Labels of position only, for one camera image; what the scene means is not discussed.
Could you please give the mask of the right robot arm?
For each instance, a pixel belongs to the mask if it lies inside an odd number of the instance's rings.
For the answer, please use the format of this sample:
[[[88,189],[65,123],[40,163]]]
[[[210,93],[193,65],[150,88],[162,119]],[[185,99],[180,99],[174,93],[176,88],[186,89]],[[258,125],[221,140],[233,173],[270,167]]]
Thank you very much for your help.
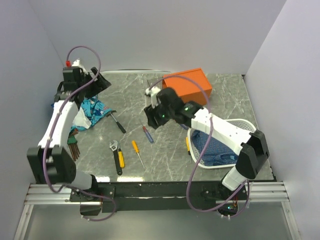
[[[222,198],[231,199],[245,180],[255,179],[269,158],[268,144],[262,131],[239,128],[194,101],[184,103],[170,87],[160,89],[154,86],[146,89],[145,94],[151,99],[151,104],[144,109],[150,127],[157,129],[169,120],[175,120],[220,141],[238,156],[235,166],[218,188]]]

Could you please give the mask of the orange drawer cabinet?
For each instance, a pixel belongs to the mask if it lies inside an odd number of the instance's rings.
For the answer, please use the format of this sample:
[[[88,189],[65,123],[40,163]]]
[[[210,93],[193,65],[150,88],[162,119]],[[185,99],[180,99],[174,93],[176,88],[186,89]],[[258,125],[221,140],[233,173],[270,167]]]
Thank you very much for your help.
[[[204,90],[207,97],[210,97],[213,88],[201,68],[166,74],[163,77],[165,78],[175,75],[187,77],[195,81]],[[204,97],[202,91],[188,80],[179,77],[165,78],[162,81],[162,88],[174,89],[176,94],[183,100],[184,103],[194,101],[202,106],[207,104],[206,98]]]

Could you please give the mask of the red blue screwdriver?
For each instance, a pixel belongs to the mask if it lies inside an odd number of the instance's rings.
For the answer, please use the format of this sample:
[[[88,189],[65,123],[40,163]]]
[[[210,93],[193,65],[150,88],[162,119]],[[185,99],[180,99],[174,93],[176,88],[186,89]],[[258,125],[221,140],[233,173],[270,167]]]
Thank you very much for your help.
[[[184,125],[184,124],[182,124],[182,123],[180,123],[179,125],[180,125],[183,129],[185,129],[185,130],[188,130],[188,129],[189,129],[186,125]]]
[[[147,128],[145,127],[145,125],[142,123],[142,121],[139,119],[139,122],[141,124],[142,130],[145,134],[145,136],[147,137],[148,141],[153,144],[154,143],[154,139],[152,138],[150,132],[147,130]]]

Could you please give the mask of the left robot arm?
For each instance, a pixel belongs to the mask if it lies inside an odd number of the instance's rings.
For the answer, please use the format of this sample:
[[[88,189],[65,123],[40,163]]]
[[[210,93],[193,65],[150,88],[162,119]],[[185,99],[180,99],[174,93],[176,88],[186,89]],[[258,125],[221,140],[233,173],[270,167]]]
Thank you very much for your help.
[[[69,187],[86,200],[94,201],[101,196],[96,177],[78,171],[75,161],[66,148],[74,118],[84,99],[96,96],[111,86],[99,69],[87,72],[82,66],[66,66],[63,81],[54,95],[53,113],[42,139],[27,150],[27,159],[37,184],[46,184],[54,193]]]

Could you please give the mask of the yellow screwdriver beside basket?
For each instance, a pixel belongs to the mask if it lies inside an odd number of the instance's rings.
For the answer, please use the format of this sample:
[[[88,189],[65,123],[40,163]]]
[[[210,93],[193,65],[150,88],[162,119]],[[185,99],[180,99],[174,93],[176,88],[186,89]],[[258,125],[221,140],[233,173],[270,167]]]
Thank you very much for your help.
[[[185,138],[185,143],[186,143],[187,153],[188,153],[189,158],[190,158],[190,163],[192,163],[193,160],[192,160],[192,156],[191,156],[191,149],[190,149],[190,144],[189,144],[188,137]]]

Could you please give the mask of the aluminium rail frame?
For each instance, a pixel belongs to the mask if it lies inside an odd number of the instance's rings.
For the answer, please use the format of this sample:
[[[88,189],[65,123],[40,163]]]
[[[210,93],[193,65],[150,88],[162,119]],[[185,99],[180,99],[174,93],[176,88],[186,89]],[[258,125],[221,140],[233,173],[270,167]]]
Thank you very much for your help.
[[[145,95],[147,80],[162,77],[161,72],[104,72],[111,86],[98,98],[117,111],[116,117],[126,129],[122,133],[113,120],[104,118],[78,136],[80,151],[76,169],[94,175],[97,183],[114,182],[187,182],[188,209],[131,210],[103,213],[97,202],[70,201],[72,189],[54,185],[54,193],[45,184],[29,186],[21,220],[27,240],[299,240],[287,190],[274,180],[265,163],[255,180],[238,193],[239,211],[222,217],[211,208],[201,210],[190,202],[192,182],[218,181],[227,169],[199,169],[190,162],[185,139],[187,131],[174,121],[151,130],[154,143],[142,131],[147,118],[144,108],[150,104]],[[125,167],[118,175],[109,144],[118,141]],[[137,143],[140,159],[132,141]]]

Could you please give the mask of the blue checked cloth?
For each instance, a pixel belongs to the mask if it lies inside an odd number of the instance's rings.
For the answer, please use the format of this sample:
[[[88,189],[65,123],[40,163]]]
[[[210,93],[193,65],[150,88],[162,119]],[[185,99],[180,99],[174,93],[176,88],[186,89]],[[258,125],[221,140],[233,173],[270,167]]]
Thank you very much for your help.
[[[191,135],[191,142],[200,154],[208,140],[208,135],[202,131],[194,130]],[[215,138],[211,138],[199,165],[204,167],[215,167],[236,164],[238,155],[229,147]]]

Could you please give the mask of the black adjustable wrench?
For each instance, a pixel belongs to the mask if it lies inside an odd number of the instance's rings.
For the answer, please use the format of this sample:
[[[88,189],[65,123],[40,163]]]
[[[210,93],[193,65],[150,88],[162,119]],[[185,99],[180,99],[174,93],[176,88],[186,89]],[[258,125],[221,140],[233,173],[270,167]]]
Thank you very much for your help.
[[[109,143],[109,148],[112,150],[112,153],[113,153],[116,173],[117,173],[118,176],[121,176],[123,174],[123,171],[122,171],[122,168],[121,168],[120,162],[119,162],[118,146],[119,146],[119,143],[116,140],[112,140]]]

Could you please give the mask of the white plastic basket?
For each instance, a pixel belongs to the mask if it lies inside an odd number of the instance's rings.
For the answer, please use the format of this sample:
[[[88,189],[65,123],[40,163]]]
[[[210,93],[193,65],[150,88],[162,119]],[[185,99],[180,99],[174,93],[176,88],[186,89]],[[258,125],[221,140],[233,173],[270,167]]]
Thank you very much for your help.
[[[249,122],[245,119],[241,119],[241,118],[228,119],[227,122],[234,125],[238,130],[243,129],[243,130],[246,130],[246,131],[249,131],[252,133],[256,131],[255,126],[251,122]],[[190,152],[191,152],[191,156],[192,156],[192,163],[196,163],[197,160],[199,159],[200,153],[196,150],[195,146],[192,144],[192,141],[191,141],[191,136],[192,136],[193,131],[194,131],[194,129],[189,128],[187,130],[187,137],[188,137]],[[219,166],[213,166],[213,167],[205,167],[201,164],[198,164],[198,166],[203,169],[232,168],[235,165],[236,164],[228,164],[228,165],[219,165]]]

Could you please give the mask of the green hex key set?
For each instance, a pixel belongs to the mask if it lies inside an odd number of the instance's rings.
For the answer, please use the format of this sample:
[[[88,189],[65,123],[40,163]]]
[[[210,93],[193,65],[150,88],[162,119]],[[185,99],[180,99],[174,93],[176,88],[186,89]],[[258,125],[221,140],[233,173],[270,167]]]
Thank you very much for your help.
[[[74,131],[69,133],[68,139],[67,139],[67,145],[74,162],[80,157],[80,150],[78,147],[78,141],[76,139],[77,134],[78,134],[78,131],[75,129]]]

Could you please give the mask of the turquoise shark print cloth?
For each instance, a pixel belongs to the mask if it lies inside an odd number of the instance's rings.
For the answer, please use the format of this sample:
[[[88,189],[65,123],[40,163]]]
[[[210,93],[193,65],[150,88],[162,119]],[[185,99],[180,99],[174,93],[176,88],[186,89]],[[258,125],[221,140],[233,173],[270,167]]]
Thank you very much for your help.
[[[82,108],[86,117],[91,121],[91,127],[93,127],[97,122],[99,122],[103,117],[106,117],[106,114],[112,111],[111,108],[107,107],[103,102],[98,100],[98,96],[94,96],[91,98],[85,98],[79,109]],[[71,125],[70,132],[77,130]]]

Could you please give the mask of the yellow slim screwdriver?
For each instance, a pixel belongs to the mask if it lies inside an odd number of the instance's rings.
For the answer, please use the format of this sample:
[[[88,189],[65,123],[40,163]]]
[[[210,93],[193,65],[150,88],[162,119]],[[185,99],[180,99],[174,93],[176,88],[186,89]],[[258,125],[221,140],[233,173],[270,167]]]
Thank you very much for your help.
[[[142,164],[143,169],[145,170],[146,168],[145,168],[145,165],[144,165],[144,163],[142,161],[142,158],[140,156],[140,150],[138,148],[137,143],[134,140],[132,140],[131,143],[132,143],[133,149],[135,150],[136,154],[138,155],[138,158],[139,158],[139,160],[140,160],[140,162]]]

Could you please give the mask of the black handled hammer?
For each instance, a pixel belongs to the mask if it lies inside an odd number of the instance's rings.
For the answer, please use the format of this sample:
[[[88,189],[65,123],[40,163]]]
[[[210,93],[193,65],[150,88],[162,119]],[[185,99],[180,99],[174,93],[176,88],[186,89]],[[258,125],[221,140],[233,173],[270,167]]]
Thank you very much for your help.
[[[127,131],[126,131],[125,128],[121,125],[121,123],[117,120],[117,118],[114,116],[114,113],[116,113],[116,112],[117,112],[116,110],[111,110],[111,111],[109,111],[109,112],[106,114],[106,116],[107,116],[107,117],[111,116],[112,119],[115,121],[117,127],[121,130],[121,132],[122,132],[123,134],[125,134]]]

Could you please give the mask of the black base crossbar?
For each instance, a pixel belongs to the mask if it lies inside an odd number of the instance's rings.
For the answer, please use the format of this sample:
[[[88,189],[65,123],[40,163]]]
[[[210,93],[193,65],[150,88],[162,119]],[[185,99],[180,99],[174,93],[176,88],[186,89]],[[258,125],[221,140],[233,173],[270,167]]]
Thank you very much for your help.
[[[185,210],[187,203],[186,181],[165,182],[99,182],[97,194],[115,200],[101,199],[72,190],[72,203],[92,205],[98,203],[103,213],[117,211]],[[193,181],[189,190],[189,200],[200,210],[211,209],[232,195],[219,181]]]

